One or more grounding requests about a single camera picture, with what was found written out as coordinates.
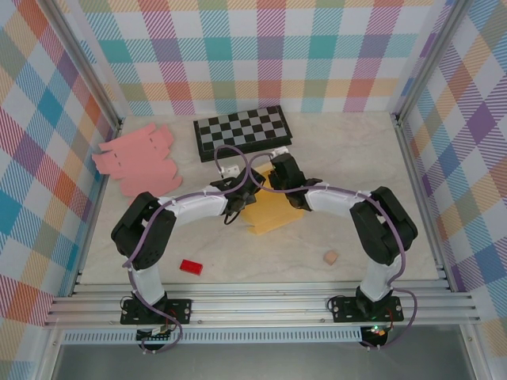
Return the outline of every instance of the colorful plaid pattern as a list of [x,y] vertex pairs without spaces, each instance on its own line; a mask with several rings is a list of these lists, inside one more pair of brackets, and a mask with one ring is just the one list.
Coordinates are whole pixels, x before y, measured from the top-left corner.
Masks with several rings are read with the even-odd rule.
[[445,256],[507,378],[507,3],[476,0],[406,131]]
[[452,6],[456,0],[446,0],[445,5],[442,8],[440,15],[436,19],[436,23],[433,26],[431,33],[429,34],[428,39],[426,40],[425,46],[421,50],[421,54],[417,58],[417,62],[414,65],[414,68],[410,72],[409,79],[406,81],[405,87],[403,87],[402,95],[398,99],[398,102],[395,106],[394,113],[399,113],[403,103],[405,103],[406,96],[409,93],[412,85],[414,83],[415,78],[421,72],[421,68],[424,66],[426,62],[426,58],[428,57],[429,52],[431,51],[433,45],[435,44],[436,38],[438,37],[438,33],[440,33],[442,27],[445,25],[445,22],[448,18],[448,15],[451,13]]
[[433,0],[79,4],[124,113],[154,115],[385,110]]
[[0,378],[28,378],[52,299],[76,267],[112,135],[36,0],[0,12]]

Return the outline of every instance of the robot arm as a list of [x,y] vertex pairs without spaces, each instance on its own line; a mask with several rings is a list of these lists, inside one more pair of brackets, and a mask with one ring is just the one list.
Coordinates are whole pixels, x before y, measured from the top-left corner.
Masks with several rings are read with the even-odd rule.
[[[354,221],[363,249],[370,260],[366,276],[356,290],[355,302],[342,314],[347,318],[359,311],[359,318],[363,320],[375,319],[383,314],[389,302],[396,302],[391,299],[390,279],[399,272],[402,258],[395,236],[387,223],[380,220],[379,212],[357,194],[328,191],[329,185],[321,180],[307,180],[290,154],[274,157],[272,164],[274,170],[269,174],[269,181],[276,190],[313,187],[286,193],[294,208],[329,212],[341,217],[351,217]],[[393,192],[389,188],[380,187],[364,195],[380,203],[395,225],[403,248],[409,249],[417,237],[417,227]]]
[[[307,211],[324,211],[354,221],[361,244],[370,261],[364,280],[357,288],[353,309],[360,312],[362,321],[375,319],[384,313],[392,288],[389,279],[401,267],[401,258],[394,236],[385,222],[379,220],[377,211],[357,194],[347,195],[328,191],[327,186],[316,179],[305,179],[294,158],[282,154],[272,159],[274,170],[269,174],[270,183],[276,190],[297,189],[315,186],[311,189],[286,194],[289,203]],[[264,177],[253,172],[257,182]],[[132,277],[137,291],[150,305],[167,312],[166,293],[161,285],[157,262],[165,251],[174,227],[182,226],[208,216],[231,215],[245,205],[255,202],[254,194],[259,187],[249,180],[237,191],[226,195],[212,195],[218,191],[234,188],[246,175],[211,183],[203,194],[173,201],[154,220],[138,256],[132,261]],[[387,212],[398,231],[404,248],[408,249],[417,236],[417,228],[388,188],[378,188],[366,194],[378,201]],[[112,232],[112,239],[119,252],[130,257],[139,243],[144,224],[167,198],[157,199],[149,193],[139,195],[128,208]]]

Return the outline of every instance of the red block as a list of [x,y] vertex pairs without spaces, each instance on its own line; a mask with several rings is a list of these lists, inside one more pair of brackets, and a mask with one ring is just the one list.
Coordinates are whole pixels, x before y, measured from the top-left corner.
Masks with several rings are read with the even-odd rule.
[[190,260],[183,260],[180,265],[180,270],[200,276],[200,273],[203,271],[203,265],[194,263]]

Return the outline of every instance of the metal rail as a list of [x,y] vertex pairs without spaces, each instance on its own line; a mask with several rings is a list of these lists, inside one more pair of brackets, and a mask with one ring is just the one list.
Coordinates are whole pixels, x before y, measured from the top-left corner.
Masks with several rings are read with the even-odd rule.
[[[442,267],[440,279],[397,281],[396,287],[412,290],[419,301],[415,324],[458,325],[479,322],[468,293],[449,289]],[[334,295],[354,295],[357,282],[337,283],[217,283],[165,285],[169,298],[193,300],[190,325],[193,328],[310,327],[333,323],[326,301]],[[130,295],[130,285],[81,285],[71,297],[55,298],[46,320],[50,329],[126,329],[120,325],[120,300]],[[404,293],[405,321],[413,311],[412,298]],[[365,323],[344,323],[362,326]]]

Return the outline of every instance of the white connector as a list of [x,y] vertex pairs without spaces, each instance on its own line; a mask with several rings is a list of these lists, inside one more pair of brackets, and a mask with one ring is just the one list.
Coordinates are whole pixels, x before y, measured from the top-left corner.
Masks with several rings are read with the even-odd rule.
[[282,154],[288,153],[288,149],[286,146],[281,146],[280,148],[275,148],[273,152],[271,152],[271,159],[281,156]]
[[240,174],[239,166],[232,165],[228,167],[220,166],[220,176],[223,178],[237,177]]

